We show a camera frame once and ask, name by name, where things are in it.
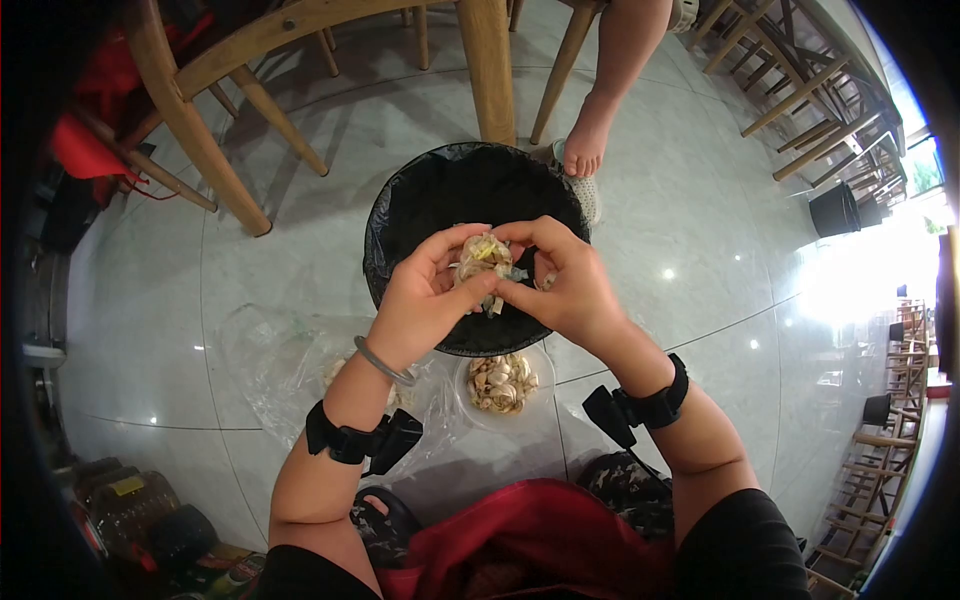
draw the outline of red cloth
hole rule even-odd
[[[566,588],[648,598],[671,588],[673,541],[647,542],[589,492],[531,479],[410,541],[406,567],[377,569],[386,600],[497,598]]]
[[[173,25],[165,28],[174,54],[182,50],[213,23],[208,13],[192,32],[182,35]],[[123,114],[127,96],[140,87],[140,73],[130,53],[130,45],[119,27],[112,30],[87,63],[84,73],[74,86],[77,101],[97,115],[101,121],[116,128]],[[133,174],[122,160],[100,143],[83,124],[72,115],[64,114],[54,128],[50,146],[72,177],[80,180],[118,175],[141,183],[149,183]],[[102,193],[95,193],[97,202],[106,204]]]
[[[72,114],[66,113],[60,117],[50,139],[50,148],[66,172],[78,180],[119,175],[140,183],[148,183],[134,175],[123,161],[100,143]]]

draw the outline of black sleeve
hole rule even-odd
[[[357,598],[379,600],[366,584],[319,554],[297,546],[271,548],[260,573],[257,598]]]
[[[674,580],[680,598],[810,598],[793,531],[761,490],[734,492],[697,521]]]

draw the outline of yellow label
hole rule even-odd
[[[113,491],[116,492],[117,495],[124,495],[130,492],[136,492],[137,490],[143,488],[143,480],[134,475],[133,477],[121,479],[120,481],[111,483],[109,485],[113,488]]]

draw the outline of tile floor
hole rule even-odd
[[[522,145],[569,9],[529,0],[511,34]],[[429,71],[395,14],[335,29],[341,76],[329,79],[313,40],[252,67],[324,157],[317,177],[249,104],[230,119],[208,94],[198,107],[233,168],[275,226],[249,238],[227,210],[182,200],[116,198],[71,261],[68,359],[60,369],[67,434],[83,458],[120,457],[170,479],[221,538],[266,546],[270,493],[285,449],[261,426],[214,351],[215,332],[255,302],[303,313],[373,315],[361,272],[367,216],[384,181],[410,158],[478,129],[452,7],[429,12]],[[592,83],[594,27],[547,127],[565,134]],[[737,426],[760,483],[798,536],[815,531],[865,396],[881,384],[893,289],[850,301],[864,258],[854,237],[817,241],[802,177],[777,127],[739,132],[760,114],[734,78],[700,72],[702,51],[667,35],[624,101],[598,184],[604,220],[593,241],[631,316]],[[241,98],[225,82],[234,101]],[[155,159],[209,190],[161,127]],[[814,170],[823,166],[814,166]],[[575,478],[614,449],[580,403],[615,386],[596,359],[558,334],[545,340],[556,410],[524,436],[467,430],[446,453],[391,481],[422,520],[450,515],[528,477]],[[645,432],[638,454],[666,469]]]

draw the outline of black bucket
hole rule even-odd
[[[900,321],[898,323],[890,323],[890,341],[891,342],[903,341],[903,321]]]
[[[820,237],[860,231],[856,200],[844,181],[810,201],[810,217]]]
[[[883,223],[883,218],[890,216],[888,214],[889,211],[885,210],[885,208],[886,206],[880,206],[873,198],[868,198],[860,203],[857,207],[860,214],[860,226],[862,228],[871,228],[874,225]]]
[[[394,267],[427,237],[458,223],[530,221],[550,215],[589,242],[589,226],[568,183],[546,165],[510,146],[448,144],[397,171],[373,202],[364,240],[363,271],[373,303],[383,299]],[[517,266],[531,278],[533,252]],[[437,350],[458,356],[497,356],[526,348],[550,334],[530,315],[504,304],[500,315],[465,316]]]
[[[890,395],[870,396],[863,405],[863,422],[883,427],[890,417]]]

